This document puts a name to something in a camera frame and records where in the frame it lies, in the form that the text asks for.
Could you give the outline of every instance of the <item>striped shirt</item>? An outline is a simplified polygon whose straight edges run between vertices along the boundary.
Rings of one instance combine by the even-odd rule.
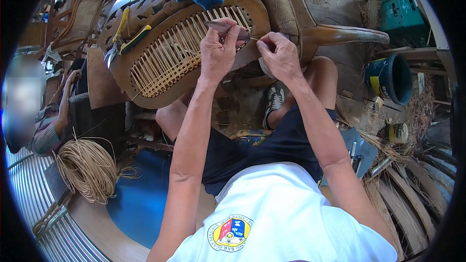
[[[60,134],[55,131],[54,121],[58,119],[58,111],[58,104],[50,103],[35,118],[34,136],[26,148],[40,157],[52,156],[52,152],[58,153],[61,146],[71,138],[69,125]]]

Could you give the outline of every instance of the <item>printed logo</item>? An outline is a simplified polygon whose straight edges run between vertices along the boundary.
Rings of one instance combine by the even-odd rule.
[[[244,247],[252,224],[252,219],[232,214],[212,225],[207,232],[207,239],[214,250],[236,252]]]

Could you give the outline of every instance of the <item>blue floor mat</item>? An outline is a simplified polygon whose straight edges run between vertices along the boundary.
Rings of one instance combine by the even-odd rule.
[[[135,158],[142,176],[120,178],[115,198],[109,198],[107,211],[115,225],[129,238],[152,248],[160,232],[168,192],[172,158],[166,152],[143,150]]]

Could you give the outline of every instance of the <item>black sneaker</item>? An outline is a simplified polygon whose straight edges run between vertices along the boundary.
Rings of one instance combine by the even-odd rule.
[[[281,107],[282,103],[285,101],[285,94],[283,93],[283,89],[276,84],[273,85],[268,91],[267,100],[267,108],[265,109],[265,117],[264,121],[262,122],[262,126],[265,130],[272,130],[272,128],[268,126],[267,118],[272,111],[279,109],[279,107]]]

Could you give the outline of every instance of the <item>blue bucket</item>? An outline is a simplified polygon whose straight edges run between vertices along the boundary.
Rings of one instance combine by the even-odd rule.
[[[411,99],[411,68],[403,56],[392,54],[364,66],[364,83],[382,99],[404,106]]]

